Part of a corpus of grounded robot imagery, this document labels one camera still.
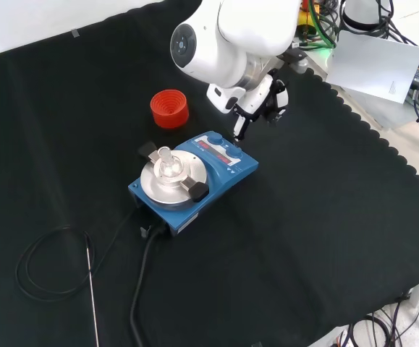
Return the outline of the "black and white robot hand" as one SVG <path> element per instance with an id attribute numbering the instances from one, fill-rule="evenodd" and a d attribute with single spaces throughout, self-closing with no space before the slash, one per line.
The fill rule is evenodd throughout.
<path id="1" fill-rule="evenodd" d="M 224 89 L 210 84 L 206 96 L 220 112 L 233 113 L 237 120 L 234 123 L 233 136 L 242 141 L 249 125 L 260 117 L 272 124 L 284 115 L 289 94 L 287 85 L 278 79 L 279 70 L 271 70 L 253 90 L 243 87 Z"/>

